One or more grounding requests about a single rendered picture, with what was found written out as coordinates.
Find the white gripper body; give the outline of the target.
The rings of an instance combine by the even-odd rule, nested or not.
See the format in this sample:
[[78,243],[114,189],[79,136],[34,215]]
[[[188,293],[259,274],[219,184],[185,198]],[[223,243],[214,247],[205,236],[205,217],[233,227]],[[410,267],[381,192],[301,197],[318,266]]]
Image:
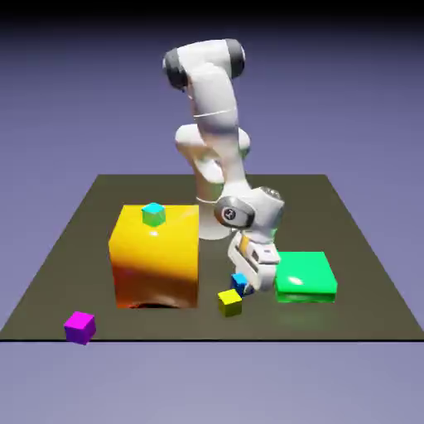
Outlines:
[[236,273],[242,273],[256,292],[273,287],[277,274],[277,249],[274,243],[257,243],[237,231],[232,238],[228,257]]

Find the small blue cube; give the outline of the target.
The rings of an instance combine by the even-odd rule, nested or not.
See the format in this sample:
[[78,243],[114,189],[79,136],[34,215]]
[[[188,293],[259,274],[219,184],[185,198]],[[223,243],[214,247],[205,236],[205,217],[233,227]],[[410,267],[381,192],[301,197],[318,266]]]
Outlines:
[[231,275],[231,288],[234,289],[241,297],[249,296],[254,293],[253,286],[241,272],[233,273]]

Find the small yellow cube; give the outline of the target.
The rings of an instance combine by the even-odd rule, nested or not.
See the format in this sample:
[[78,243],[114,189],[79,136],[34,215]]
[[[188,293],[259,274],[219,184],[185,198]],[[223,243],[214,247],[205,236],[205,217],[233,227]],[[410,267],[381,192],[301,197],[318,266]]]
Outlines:
[[235,289],[221,291],[217,297],[219,310],[223,316],[230,317],[242,313],[243,299]]

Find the small cyan cube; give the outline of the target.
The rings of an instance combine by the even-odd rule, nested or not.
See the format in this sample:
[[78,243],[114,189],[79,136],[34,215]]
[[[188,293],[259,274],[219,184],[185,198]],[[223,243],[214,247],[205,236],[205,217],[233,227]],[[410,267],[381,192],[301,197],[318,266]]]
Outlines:
[[152,202],[142,207],[142,222],[150,227],[157,227],[166,222],[164,205]]

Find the small magenta cube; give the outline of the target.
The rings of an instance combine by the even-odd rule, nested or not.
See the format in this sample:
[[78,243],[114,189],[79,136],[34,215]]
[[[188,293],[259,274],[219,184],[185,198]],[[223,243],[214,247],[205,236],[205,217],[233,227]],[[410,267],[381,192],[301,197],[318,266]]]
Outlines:
[[75,311],[64,323],[64,329],[68,342],[87,345],[96,333],[94,315]]

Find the large green box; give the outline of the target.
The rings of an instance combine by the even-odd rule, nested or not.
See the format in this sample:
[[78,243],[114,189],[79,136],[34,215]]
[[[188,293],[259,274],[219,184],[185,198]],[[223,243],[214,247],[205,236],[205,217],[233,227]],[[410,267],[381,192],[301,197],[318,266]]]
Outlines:
[[279,252],[275,278],[280,303],[334,303],[338,282],[324,252]]

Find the large orange box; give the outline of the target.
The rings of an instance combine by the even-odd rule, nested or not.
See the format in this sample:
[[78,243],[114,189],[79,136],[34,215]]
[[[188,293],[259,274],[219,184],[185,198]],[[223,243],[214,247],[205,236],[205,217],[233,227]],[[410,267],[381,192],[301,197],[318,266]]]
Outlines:
[[119,308],[196,308],[199,292],[199,207],[164,205],[166,222],[142,222],[144,205],[124,205],[108,241]]

